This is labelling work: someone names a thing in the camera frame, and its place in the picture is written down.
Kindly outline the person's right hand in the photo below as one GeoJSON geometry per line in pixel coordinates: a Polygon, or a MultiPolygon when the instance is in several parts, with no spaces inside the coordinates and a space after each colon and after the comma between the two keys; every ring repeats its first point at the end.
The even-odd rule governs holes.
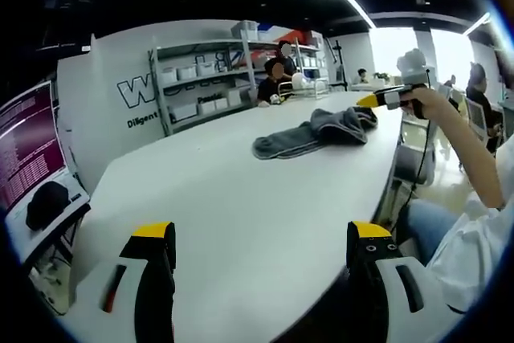
{"type": "Polygon", "coordinates": [[[415,88],[401,95],[402,109],[417,118],[435,120],[446,100],[435,90],[426,87],[415,88]]]}

